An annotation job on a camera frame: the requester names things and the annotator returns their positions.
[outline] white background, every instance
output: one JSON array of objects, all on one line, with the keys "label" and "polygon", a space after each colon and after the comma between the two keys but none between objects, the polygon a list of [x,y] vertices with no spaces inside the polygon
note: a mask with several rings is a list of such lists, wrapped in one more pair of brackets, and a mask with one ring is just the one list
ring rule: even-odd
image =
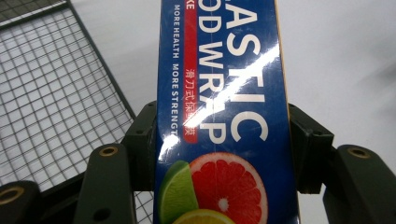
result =
[{"label": "white background", "polygon": [[[156,99],[161,0],[74,0],[137,114]],[[277,1],[289,101],[396,172],[396,2]],[[304,224],[328,223],[321,195],[300,195]]]}]

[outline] wire grid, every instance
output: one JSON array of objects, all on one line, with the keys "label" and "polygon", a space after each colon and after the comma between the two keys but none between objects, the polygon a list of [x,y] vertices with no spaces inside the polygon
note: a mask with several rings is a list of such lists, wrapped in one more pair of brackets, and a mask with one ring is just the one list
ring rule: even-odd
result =
[{"label": "wire grid", "polygon": [[[0,32],[0,93],[0,185],[60,184],[132,123],[70,9]],[[135,203],[138,222],[152,223],[153,193]]]},{"label": "wire grid", "polygon": [[38,11],[46,10],[62,0],[0,0],[0,24],[25,18]]}]

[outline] plastic food wrap box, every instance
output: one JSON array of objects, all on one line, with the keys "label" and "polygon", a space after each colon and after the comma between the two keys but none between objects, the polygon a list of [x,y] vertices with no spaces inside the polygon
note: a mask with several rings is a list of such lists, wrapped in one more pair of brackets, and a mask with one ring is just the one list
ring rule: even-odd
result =
[{"label": "plastic food wrap box", "polygon": [[154,223],[298,223],[275,2],[163,0],[159,62]]}]

